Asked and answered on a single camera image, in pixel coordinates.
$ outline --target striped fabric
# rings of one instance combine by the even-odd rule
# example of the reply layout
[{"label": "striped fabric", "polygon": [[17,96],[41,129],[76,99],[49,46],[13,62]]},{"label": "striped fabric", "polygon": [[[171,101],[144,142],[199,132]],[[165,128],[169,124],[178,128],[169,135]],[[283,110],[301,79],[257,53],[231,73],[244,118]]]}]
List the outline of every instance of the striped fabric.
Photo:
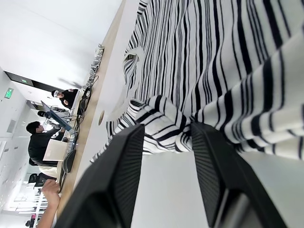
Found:
[{"label": "striped fabric", "polygon": [[303,159],[302,0],[145,3],[123,63],[130,105],[109,141],[142,123],[144,153],[190,151],[192,121],[239,152]]}]

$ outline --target sleeve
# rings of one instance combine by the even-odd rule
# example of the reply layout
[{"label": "sleeve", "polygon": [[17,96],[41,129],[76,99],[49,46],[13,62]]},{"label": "sleeve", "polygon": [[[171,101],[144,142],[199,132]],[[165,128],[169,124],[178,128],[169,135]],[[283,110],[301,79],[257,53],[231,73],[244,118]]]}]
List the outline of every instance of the sleeve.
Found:
[{"label": "sleeve", "polygon": [[58,136],[54,139],[54,140],[58,140],[61,141],[63,138],[64,133],[63,132],[59,132]]},{"label": "sleeve", "polygon": [[56,132],[58,132],[60,129],[56,129],[56,128],[53,128],[52,130],[48,131],[48,132],[45,132],[44,134],[46,136],[49,136],[49,137],[52,137]]}]

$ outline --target man with black hair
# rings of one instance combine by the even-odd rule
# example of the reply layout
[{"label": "man with black hair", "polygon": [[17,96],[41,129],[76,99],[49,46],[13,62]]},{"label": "man with black hair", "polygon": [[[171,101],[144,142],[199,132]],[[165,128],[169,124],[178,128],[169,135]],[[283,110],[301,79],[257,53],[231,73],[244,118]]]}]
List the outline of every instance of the man with black hair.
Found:
[{"label": "man with black hair", "polygon": [[[58,163],[57,161],[43,161],[43,158],[46,153],[49,140],[60,129],[53,128],[48,132],[44,132],[43,126],[38,121],[29,123],[26,129],[32,134],[28,145],[28,154],[31,160],[40,166],[56,167]],[[64,132],[65,130],[62,129],[55,140],[60,141],[63,138]]]},{"label": "man with black hair", "polygon": [[68,109],[71,109],[76,97],[78,89],[65,90],[62,93],[59,90],[52,91],[52,96],[59,98],[62,105]]}]

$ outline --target person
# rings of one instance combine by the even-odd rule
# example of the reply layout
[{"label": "person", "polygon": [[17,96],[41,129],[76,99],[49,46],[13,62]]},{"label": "person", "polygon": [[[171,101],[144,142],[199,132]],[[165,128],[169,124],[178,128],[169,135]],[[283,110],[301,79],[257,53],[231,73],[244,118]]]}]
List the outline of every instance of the person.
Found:
[{"label": "person", "polygon": [[54,180],[47,180],[43,185],[42,192],[47,199],[47,208],[44,211],[37,228],[51,228],[59,206],[60,186]]},{"label": "person", "polygon": [[52,91],[52,96],[59,98],[62,105],[68,109],[71,109],[76,97],[76,94],[78,92],[78,89],[69,89],[65,90],[62,93],[58,90]]},{"label": "person", "polygon": [[[40,122],[35,121],[29,123],[26,129],[32,134],[28,145],[28,154],[31,160],[37,165],[56,167],[58,163],[57,161],[43,161],[43,158],[46,153],[49,140],[60,130],[60,128],[53,128],[52,130],[44,133],[43,126]],[[62,129],[55,140],[60,141],[63,138],[64,132],[65,129]]]}]

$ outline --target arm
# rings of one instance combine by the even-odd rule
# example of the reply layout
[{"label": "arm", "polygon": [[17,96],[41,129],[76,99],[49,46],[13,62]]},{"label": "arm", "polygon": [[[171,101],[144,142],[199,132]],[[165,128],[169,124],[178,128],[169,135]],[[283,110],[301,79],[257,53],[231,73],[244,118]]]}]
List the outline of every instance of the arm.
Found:
[{"label": "arm", "polygon": [[59,184],[54,180],[47,180],[42,188],[44,196],[48,200],[47,209],[43,213],[37,228],[51,228],[53,220],[60,202],[58,195],[60,190]]},{"label": "arm", "polygon": [[62,128],[61,131],[59,132],[58,136],[55,138],[55,140],[61,141],[64,136],[65,131],[66,130],[64,128]]},{"label": "arm", "polygon": [[52,137],[56,132],[58,132],[60,129],[56,129],[56,128],[53,128],[52,130],[50,131],[47,131],[45,132],[44,134],[49,136],[49,137]]}]

